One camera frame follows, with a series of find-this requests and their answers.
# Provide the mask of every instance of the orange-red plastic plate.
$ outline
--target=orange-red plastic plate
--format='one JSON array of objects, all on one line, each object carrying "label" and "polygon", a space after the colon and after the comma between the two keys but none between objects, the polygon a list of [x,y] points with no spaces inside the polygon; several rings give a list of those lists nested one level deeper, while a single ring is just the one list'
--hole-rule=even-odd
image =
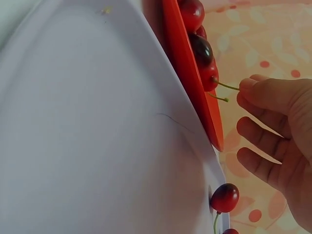
[{"label": "orange-red plastic plate", "polygon": [[177,0],[163,0],[169,58],[212,143],[223,150],[223,129],[217,99],[204,92]]}]

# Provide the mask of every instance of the dark red cherry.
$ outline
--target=dark red cherry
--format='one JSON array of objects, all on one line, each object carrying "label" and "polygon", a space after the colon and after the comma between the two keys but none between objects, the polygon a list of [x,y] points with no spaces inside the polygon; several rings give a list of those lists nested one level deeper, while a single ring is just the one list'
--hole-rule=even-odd
[{"label": "dark red cherry", "polygon": [[239,232],[233,228],[230,228],[230,229],[225,230],[223,234],[239,234]]},{"label": "dark red cherry", "polygon": [[194,33],[189,34],[189,40],[196,62],[204,67],[209,66],[214,59],[213,50],[209,42]]},{"label": "dark red cherry", "polygon": [[228,213],[232,211],[239,200],[238,188],[230,183],[221,185],[213,194],[210,205],[218,213]]}]

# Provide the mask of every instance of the green cherry stem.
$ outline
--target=green cherry stem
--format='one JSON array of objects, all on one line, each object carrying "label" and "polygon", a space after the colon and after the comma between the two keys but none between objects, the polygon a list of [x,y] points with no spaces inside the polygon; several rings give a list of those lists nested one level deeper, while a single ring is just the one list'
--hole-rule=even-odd
[{"label": "green cherry stem", "polygon": [[232,87],[232,86],[229,86],[229,85],[226,85],[226,84],[222,84],[222,83],[220,83],[216,78],[213,78],[213,82],[214,82],[214,83],[217,83],[217,84],[219,84],[219,85],[222,85],[223,87],[226,87],[226,88],[229,88],[229,89],[234,89],[234,90],[239,91],[239,88],[235,88],[235,87]]},{"label": "green cherry stem", "polygon": [[217,212],[216,216],[215,216],[215,219],[214,219],[214,234],[216,234],[216,224],[217,224],[217,221],[218,221],[218,218],[219,218],[220,214],[221,213]]},{"label": "green cherry stem", "polygon": [[221,101],[225,101],[225,102],[229,102],[229,99],[228,98],[220,98],[220,97],[217,97],[211,93],[208,93],[210,96],[212,96],[213,98],[216,98],[218,100],[221,100]]}]

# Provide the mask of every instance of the cherry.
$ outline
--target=cherry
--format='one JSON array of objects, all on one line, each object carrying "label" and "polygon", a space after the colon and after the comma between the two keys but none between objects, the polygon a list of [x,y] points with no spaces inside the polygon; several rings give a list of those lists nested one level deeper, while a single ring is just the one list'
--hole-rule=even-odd
[{"label": "cherry", "polygon": [[205,92],[210,92],[214,90],[218,85],[222,85],[229,89],[234,89],[234,90],[239,91],[238,88],[231,87],[219,81],[219,72],[216,66],[215,59],[213,59],[212,63],[207,67],[202,66],[200,63],[197,63],[197,67],[198,67],[201,83],[203,85]]},{"label": "cherry", "polygon": [[230,228],[230,229],[225,230],[223,234],[239,234],[239,232],[233,228]]},{"label": "cherry", "polygon": [[196,32],[205,18],[205,9],[199,0],[180,2],[180,12],[188,33]]},{"label": "cherry", "polygon": [[213,50],[209,42],[202,36],[191,33],[189,40],[196,62],[202,66],[209,66],[214,60]]},{"label": "cherry", "polygon": [[232,211],[239,200],[238,188],[230,183],[221,185],[213,194],[210,205],[218,213],[227,213]]},{"label": "cherry", "polygon": [[203,25],[201,25],[198,28],[198,30],[196,31],[196,34],[203,37],[204,39],[207,39],[207,33]]}]

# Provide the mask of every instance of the scratch mark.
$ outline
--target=scratch mark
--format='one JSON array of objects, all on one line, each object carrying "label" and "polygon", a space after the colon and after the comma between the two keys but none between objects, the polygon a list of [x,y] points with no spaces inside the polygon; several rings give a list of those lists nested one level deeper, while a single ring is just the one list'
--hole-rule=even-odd
[{"label": "scratch mark", "polygon": [[186,126],[184,126],[183,124],[179,123],[178,121],[174,120],[172,117],[166,115],[166,114],[163,114],[163,113],[157,113],[156,115],[161,115],[161,116],[166,116],[168,117],[169,119],[171,119],[173,122],[175,122],[176,124],[180,125],[182,128],[186,129],[187,131],[189,131],[190,133],[193,133],[195,134],[195,132],[193,132],[192,130],[190,130],[189,128],[187,128]]}]

